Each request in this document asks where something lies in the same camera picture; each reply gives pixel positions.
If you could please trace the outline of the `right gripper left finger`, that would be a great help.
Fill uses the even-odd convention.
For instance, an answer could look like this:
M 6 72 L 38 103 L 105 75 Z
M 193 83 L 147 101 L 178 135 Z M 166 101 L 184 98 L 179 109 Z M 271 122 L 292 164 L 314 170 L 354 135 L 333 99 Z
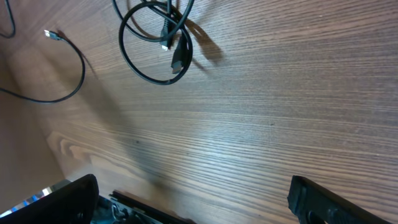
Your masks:
M 1 224 L 90 223 L 98 203 L 96 177 L 87 174 L 1 218 Z

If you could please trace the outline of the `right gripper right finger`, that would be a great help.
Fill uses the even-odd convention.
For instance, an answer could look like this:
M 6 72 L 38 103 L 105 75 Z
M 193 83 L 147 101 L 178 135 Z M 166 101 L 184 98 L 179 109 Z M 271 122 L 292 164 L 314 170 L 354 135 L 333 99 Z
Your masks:
M 289 209 L 300 224 L 389 224 L 388 221 L 298 175 L 292 177 L 287 200 Z

